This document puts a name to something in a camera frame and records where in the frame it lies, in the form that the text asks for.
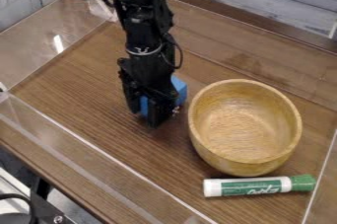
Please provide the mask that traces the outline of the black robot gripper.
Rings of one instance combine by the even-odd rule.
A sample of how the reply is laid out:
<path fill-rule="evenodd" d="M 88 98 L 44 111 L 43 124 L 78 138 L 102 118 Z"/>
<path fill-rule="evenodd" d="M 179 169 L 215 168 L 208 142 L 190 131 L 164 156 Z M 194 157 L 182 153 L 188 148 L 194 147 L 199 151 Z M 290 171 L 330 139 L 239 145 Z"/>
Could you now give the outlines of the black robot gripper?
<path fill-rule="evenodd" d="M 179 68 L 175 64 L 175 49 L 154 51 L 127 50 L 130 57 L 118 60 L 127 105 L 132 113 L 142 110 L 142 97 L 150 97 L 147 121 L 158 128 L 172 116 L 178 90 L 171 76 Z"/>

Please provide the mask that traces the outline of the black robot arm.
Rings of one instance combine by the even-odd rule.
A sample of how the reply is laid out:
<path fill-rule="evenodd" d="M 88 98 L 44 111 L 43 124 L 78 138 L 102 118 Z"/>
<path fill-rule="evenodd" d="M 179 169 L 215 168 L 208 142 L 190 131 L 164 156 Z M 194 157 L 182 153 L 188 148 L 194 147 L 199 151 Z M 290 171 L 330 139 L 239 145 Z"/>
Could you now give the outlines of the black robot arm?
<path fill-rule="evenodd" d="M 160 126 L 174 115 L 179 92 L 172 74 L 183 64 L 183 51 L 170 33 L 174 12 L 167 0 L 103 0 L 118 12 L 128 55 L 118 60 L 130 110 Z"/>

